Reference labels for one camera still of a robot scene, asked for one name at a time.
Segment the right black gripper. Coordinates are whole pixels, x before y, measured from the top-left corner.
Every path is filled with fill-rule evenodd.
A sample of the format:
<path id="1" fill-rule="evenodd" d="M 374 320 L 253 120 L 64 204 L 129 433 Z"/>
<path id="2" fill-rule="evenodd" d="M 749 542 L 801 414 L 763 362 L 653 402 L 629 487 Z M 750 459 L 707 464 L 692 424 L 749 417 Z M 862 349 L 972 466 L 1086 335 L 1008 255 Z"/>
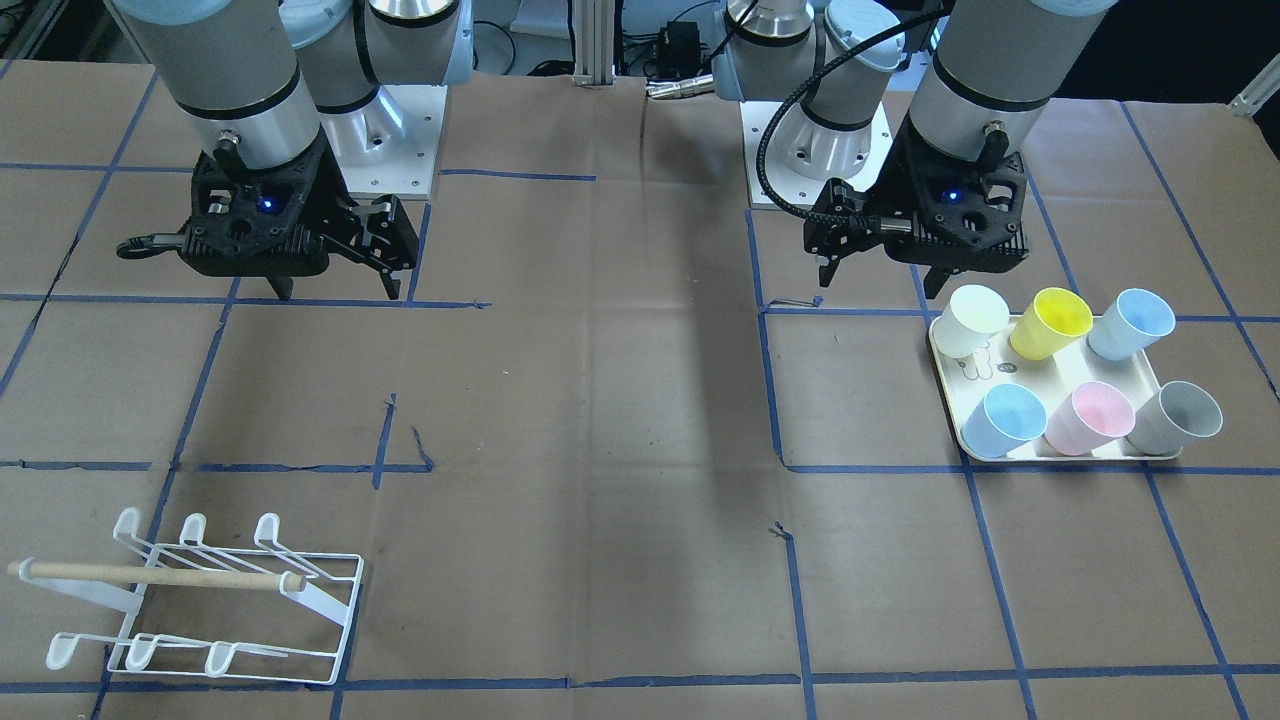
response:
<path id="1" fill-rule="evenodd" d="M 191 215 L 179 258 L 204 275 L 265 277 L 279 301 L 292 277 L 326 270 L 328 254 L 349 237 L 349 195 L 324 131 L 293 161 L 228 176 L 209 154 L 195 165 Z M 390 301 L 401 299 L 404 264 L 381 266 Z"/>

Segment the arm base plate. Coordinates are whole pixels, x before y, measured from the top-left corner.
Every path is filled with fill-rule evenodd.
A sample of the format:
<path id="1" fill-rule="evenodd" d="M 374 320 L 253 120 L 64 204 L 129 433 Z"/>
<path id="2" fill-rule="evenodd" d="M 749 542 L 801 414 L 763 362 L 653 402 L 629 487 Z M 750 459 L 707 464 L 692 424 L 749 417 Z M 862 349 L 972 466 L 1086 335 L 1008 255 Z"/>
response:
<path id="1" fill-rule="evenodd" d="M 748 101 L 741 113 L 744 161 L 751 206 L 774 209 L 762 188 L 756 172 L 756 152 L 764 129 L 780 108 L 778 102 Z M 860 129 L 840 131 L 817 124 L 800 108 L 792 108 L 771 136 L 765 173 L 771 187 L 788 202 L 810 208 L 832 177 L 840 177 L 856 191 L 870 188 L 892 146 L 884 108 L 876 109 L 870 123 Z"/>
<path id="2" fill-rule="evenodd" d="M 383 86 L 364 108 L 320 115 L 349 193 L 429 200 L 448 88 Z"/>

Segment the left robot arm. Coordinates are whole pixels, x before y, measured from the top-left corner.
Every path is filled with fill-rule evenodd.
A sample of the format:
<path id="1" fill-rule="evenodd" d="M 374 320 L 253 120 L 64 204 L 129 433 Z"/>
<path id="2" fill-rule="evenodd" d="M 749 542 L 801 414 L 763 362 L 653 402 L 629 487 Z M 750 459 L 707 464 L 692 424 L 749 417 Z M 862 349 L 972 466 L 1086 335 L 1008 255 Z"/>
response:
<path id="1" fill-rule="evenodd" d="M 828 287 L 840 263 L 881 247 L 927 269 L 934 299 L 964 272 L 1028 258 L 1020 155 L 1108 1 L 947 1 L 902 20 L 877 1 L 728 1 L 712 58 L 721 97 L 773 101 L 751 174 L 803 219 L 803 247 Z M 887 158 L 865 190 L 852 176 L 911 29 L 946 26 Z"/>

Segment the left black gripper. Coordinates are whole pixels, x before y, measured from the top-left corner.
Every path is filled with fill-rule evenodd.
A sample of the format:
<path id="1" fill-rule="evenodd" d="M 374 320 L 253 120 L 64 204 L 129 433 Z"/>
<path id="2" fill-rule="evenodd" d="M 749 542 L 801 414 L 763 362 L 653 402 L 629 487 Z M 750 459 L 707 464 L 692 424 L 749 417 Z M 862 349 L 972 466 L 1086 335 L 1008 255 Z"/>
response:
<path id="1" fill-rule="evenodd" d="M 905 120 L 879 174 L 879 201 L 913 228 L 887 233 L 884 251 L 896 261 L 929 266 L 929 301 L 957 272 L 1010 272 L 1030 254 L 1021 228 L 1025 193 L 1021 156 L 1010 149 L 1002 122 L 980 129 L 970 161 L 934 149 Z M 841 261 L 838 254 L 817 254 L 819 287 L 831 287 Z"/>

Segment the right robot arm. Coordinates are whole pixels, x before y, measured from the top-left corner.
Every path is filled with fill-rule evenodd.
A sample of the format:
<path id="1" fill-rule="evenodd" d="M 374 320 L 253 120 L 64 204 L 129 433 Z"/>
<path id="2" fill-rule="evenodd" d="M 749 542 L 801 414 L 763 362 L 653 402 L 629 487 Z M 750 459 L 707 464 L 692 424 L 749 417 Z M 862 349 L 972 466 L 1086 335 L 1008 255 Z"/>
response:
<path id="1" fill-rule="evenodd" d="M 471 74 L 467 1 L 119 1 L 202 151 L 189 217 L 116 246 L 125 260 L 174 252 L 209 277 L 260 277 L 288 300 L 332 256 L 371 268 L 390 300 L 419 263 L 402 200 L 378 179 L 362 204 L 346 172 L 428 163 L 422 122 L 392 88 Z"/>

